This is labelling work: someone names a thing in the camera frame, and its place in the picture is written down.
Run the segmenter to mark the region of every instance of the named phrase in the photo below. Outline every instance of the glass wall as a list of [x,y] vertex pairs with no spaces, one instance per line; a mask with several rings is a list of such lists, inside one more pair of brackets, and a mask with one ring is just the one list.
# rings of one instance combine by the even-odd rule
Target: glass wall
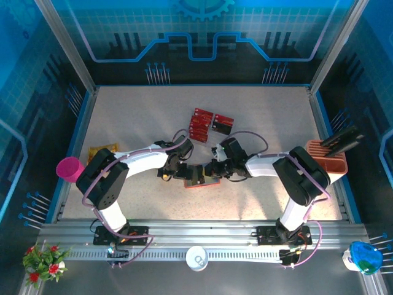
[[50,203],[85,89],[34,1],[0,0],[0,41],[0,285],[17,294],[47,208],[27,193]]
[[308,84],[352,0],[54,0],[97,84]]
[[[320,89],[333,131],[353,124],[365,135],[346,153],[348,179],[370,235],[385,230],[389,238],[393,235],[392,11],[392,1],[370,0]],[[385,278],[392,287],[392,277]]]

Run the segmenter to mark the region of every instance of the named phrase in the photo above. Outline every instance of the yellow packet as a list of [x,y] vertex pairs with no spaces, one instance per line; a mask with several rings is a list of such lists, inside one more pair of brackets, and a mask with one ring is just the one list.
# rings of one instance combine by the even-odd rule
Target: yellow packet
[[89,164],[90,161],[93,159],[93,157],[95,156],[95,154],[97,154],[97,152],[100,149],[108,149],[111,152],[119,152],[119,144],[118,143],[112,143],[112,144],[108,144],[106,146],[97,146],[97,147],[90,147],[88,148],[88,160],[87,163]]

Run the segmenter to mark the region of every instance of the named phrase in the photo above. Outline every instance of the beige table surface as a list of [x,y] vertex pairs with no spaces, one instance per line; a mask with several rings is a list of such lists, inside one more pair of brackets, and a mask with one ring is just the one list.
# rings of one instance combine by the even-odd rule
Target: beige table surface
[[[271,152],[288,151],[318,139],[316,124],[304,87],[172,86],[101,87],[80,155],[87,161],[88,148],[118,142],[121,151],[170,141],[187,128],[194,108],[235,119],[232,131],[250,130],[264,136]],[[210,132],[208,146],[195,144],[187,163],[212,159],[210,147],[222,139]],[[252,135],[236,139],[248,154],[264,145]],[[128,178],[119,196],[127,218],[138,219],[276,219],[288,195],[279,178],[251,178],[242,183],[226,179],[218,186],[185,189],[172,179],[166,183],[149,170]],[[341,219],[337,199],[315,206],[311,219]],[[82,206],[82,194],[72,185],[63,218],[94,218]]]

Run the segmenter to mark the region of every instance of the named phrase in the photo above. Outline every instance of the red box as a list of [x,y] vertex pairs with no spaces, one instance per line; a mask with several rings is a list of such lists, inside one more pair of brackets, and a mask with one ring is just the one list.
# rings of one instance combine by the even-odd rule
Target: red box
[[214,116],[214,121],[232,127],[234,120],[232,118],[216,114]]
[[211,121],[206,120],[200,116],[192,116],[191,117],[191,122],[195,123],[196,125],[201,125],[201,126],[205,126],[208,127],[210,126]]
[[190,122],[189,130],[190,132],[194,132],[194,133],[208,134],[209,127],[198,125],[194,122]]
[[202,143],[206,143],[208,141],[208,136],[202,133],[190,132],[190,138],[193,140],[201,141]]
[[208,112],[208,111],[205,111],[204,109],[198,109],[198,108],[195,108],[195,110],[194,110],[194,115],[195,116],[198,116],[198,117],[202,117],[202,118],[204,118],[205,120],[208,120],[208,121],[212,121],[212,119],[213,119],[213,113],[212,112]]

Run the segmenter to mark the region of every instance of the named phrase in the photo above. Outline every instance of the orange pen holder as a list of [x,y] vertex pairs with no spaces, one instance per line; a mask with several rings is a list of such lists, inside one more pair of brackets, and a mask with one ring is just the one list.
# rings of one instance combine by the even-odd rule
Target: orange pen holder
[[327,172],[330,183],[339,180],[348,172],[345,153],[337,154],[334,157],[326,158],[325,155],[330,152],[327,147],[321,146],[322,140],[310,140],[307,142],[306,150],[311,157]]

